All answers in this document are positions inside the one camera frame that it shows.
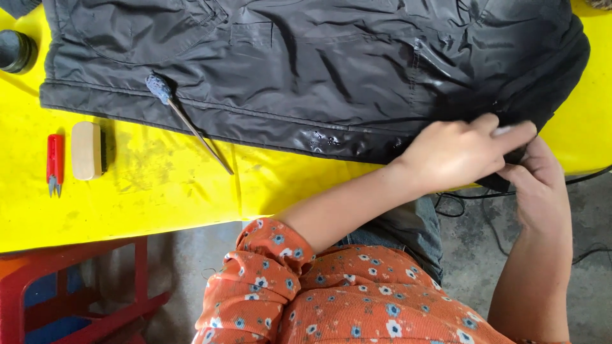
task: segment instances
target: jeans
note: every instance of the jeans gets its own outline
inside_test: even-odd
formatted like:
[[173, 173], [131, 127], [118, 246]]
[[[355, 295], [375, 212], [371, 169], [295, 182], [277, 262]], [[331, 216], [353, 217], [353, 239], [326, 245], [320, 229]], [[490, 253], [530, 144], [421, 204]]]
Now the jeans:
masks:
[[440, 224], [433, 203], [426, 196], [385, 212], [336, 243], [355, 244], [402, 250], [442, 285]]

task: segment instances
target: yellow tabletop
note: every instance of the yellow tabletop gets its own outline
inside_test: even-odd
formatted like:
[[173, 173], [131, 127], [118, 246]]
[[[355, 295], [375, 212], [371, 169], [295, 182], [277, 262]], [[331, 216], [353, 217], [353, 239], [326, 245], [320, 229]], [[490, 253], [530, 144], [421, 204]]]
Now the yellow tabletop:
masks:
[[[576, 0], [591, 59], [570, 98], [542, 131], [568, 174], [612, 164], [612, 15]], [[43, 9], [0, 29], [21, 31], [40, 47], [24, 75], [0, 72], [0, 252], [154, 234], [274, 214], [294, 202], [379, 165], [314, 158], [215, 141], [229, 176], [193, 136], [39, 106], [43, 59], [51, 40]], [[108, 171], [94, 181], [72, 177], [70, 130], [99, 123]], [[47, 136], [66, 138], [62, 195], [49, 198]]]

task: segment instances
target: red plastic stool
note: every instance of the red plastic stool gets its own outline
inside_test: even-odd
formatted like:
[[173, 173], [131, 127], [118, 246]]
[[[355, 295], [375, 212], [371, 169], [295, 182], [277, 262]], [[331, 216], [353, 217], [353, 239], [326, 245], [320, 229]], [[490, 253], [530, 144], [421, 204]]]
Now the red plastic stool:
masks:
[[[66, 268], [107, 253], [119, 247], [135, 246], [135, 300], [111, 314], [89, 311], [89, 305], [100, 300], [92, 288], [67, 292]], [[35, 280], [57, 272], [56, 296], [24, 309], [23, 295]], [[99, 341], [125, 329], [139, 320], [150, 318], [168, 302], [169, 292], [149, 298], [147, 293], [147, 237], [136, 237], [88, 244], [53, 247], [0, 256], [0, 344], [24, 344], [25, 333], [65, 316], [80, 316], [92, 323], [53, 344], [86, 344]], [[140, 334], [129, 343], [142, 343]]]

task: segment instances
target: red handle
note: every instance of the red handle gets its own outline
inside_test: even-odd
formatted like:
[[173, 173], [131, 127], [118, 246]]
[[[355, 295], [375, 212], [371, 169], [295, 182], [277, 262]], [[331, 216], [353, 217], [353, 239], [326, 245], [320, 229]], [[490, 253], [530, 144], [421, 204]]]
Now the red handle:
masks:
[[64, 137], [51, 134], [47, 138], [47, 184], [54, 175], [58, 184], [64, 182]]

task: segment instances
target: floral pattern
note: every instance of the floral pattern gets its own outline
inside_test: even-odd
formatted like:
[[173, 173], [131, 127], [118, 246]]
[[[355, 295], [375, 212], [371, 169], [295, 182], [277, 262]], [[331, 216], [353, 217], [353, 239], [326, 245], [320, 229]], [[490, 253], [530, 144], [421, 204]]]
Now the floral pattern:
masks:
[[404, 252], [343, 245], [315, 255], [263, 218], [223, 263], [206, 283], [192, 344], [511, 343]]

